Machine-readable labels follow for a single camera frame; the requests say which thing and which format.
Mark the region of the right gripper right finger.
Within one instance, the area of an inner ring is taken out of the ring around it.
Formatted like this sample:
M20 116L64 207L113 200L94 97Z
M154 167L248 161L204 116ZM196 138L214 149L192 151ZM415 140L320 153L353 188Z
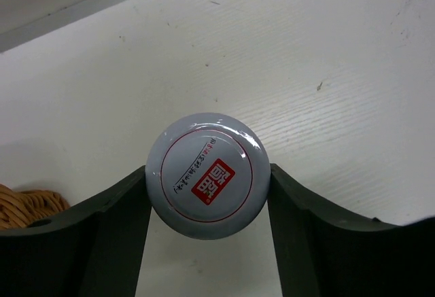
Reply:
M268 212L284 296L433 296L434 219L364 217L271 167Z

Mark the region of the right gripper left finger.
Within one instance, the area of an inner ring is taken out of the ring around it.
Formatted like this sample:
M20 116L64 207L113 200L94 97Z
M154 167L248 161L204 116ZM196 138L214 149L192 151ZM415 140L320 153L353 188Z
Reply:
M1 232L2 296L134 296L151 204L140 167L28 228Z

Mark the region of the red-label spice jar back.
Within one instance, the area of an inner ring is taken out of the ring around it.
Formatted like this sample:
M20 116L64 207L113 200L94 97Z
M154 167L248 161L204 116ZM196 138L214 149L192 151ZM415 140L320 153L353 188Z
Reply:
M229 237L261 212L271 166L259 137L221 113L196 113L167 127L149 152L145 186L160 219L200 240Z

